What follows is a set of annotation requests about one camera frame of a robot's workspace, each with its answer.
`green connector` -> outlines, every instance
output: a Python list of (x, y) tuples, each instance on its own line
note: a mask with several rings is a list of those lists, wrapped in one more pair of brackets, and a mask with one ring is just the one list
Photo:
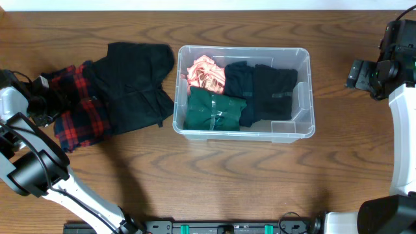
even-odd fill
[(189, 234), (189, 226), (188, 225), (181, 225), (181, 234)]
[(265, 225), (265, 234), (273, 234), (273, 225)]

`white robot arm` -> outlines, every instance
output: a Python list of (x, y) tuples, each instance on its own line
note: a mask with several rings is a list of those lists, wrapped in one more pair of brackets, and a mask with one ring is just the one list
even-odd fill
[[(33, 194), (61, 204), (89, 223), (97, 233), (141, 233), (123, 211), (89, 189), (74, 174), (63, 151), (27, 118), (27, 98), (13, 86), (0, 90), (0, 125), (4, 139), (14, 139), (2, 147), (10, 152), (28, 146), (31, 151), (11, 163), (12, 155), (0, 152), (0, 178), (21, 195)], [(10, 138), (12, 133), (20, 137)], [(48, 177), (53, 188), (45, 190)]]
[[(398, 87), (389, 96), (395, 128), (395, 167), (390, 195), (416, 191), (416, 88)], [(358, 234), (358, 212), (328, 213), (325, 234)]]

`folded black clothing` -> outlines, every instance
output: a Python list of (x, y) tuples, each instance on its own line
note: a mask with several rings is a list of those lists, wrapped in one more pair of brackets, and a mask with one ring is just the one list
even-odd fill
[(162, 82), (174, 67), (169, 45), (111, 43), (107, 56), (84, 70), (106, 103), (114, 134), (162, 126), (174, 102)]
[(240, 117), (240, 125), (245, 127), (251, 127), (256, 122), (254, 118), (253, 73), (254, 68), (247, 66), (246, 61), (234, 62), (225, 68), (224, 95), (246, 100), (247, 107), (242, 110)]
[(297, 80), (298, 71), (294, 69), (256, 65), (253, 75), (255, 119), (290, 120), (293, 89)]

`folded clothing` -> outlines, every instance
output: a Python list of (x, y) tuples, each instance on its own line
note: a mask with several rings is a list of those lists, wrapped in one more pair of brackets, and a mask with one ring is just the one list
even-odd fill
[(253, 73), (254, 68), (247, 66), (246, 61), (234, 62), (225, 68), (226, 85), (224, 95), (246, 100), (247, 107), (241, 112), (240, 125), (251, 127), (254, 122), (253, 100)]
[(111, 43), (107, 56), (84, 71), (107, 106), (114, 134), (158, 124), (173, 114), (162, 82), (174, 67), (169, 45)]
[(226, 83), (224, 69), (218, 67), (214, 60), (203, 55), (188, 68), (188, 85), (204, 88), (222, 94)]
[(91, 64), (87, 61), (79, 68), (70, 66), (42, 74), (49, 81), (49, 87), (66, 94), (74, 107), (62, 113), (53, 128), (65, 152), (72, 152), (79, 146), (91, 146), (112, 135), (105, 107), (97, 99), (94, 87), (83, 76), (83, 70)]
[(190, 88), (184, 129), (240, 131), (241, 111), (246, 107), (244, 99), (228, 97), (203, 88)]
[(254, 118), (256, 120), (290, 120), (292, 95), (298, 80), (294, 69), (274, 69), (256, 65), (253, 74)]

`camera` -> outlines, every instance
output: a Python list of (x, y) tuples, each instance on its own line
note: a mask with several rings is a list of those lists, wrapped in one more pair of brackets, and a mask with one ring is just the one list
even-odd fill
[[(15, 74), (22, 75), (28, 82), (19, 81)], [(70, 106), (68, 98), (49, 88), (47, 79), (39, 76), (31, 81), (18, 71), (0, 70), (0, 89), (14, 87), (27, 99), (27, 114), (38, 127), (52, 124)]]
[(387, 24), (377, 62), (355, 60), (346, 87), (370, 92), (375, 100), (389, 97), (396, 88), (416, 83), (416, 21)]

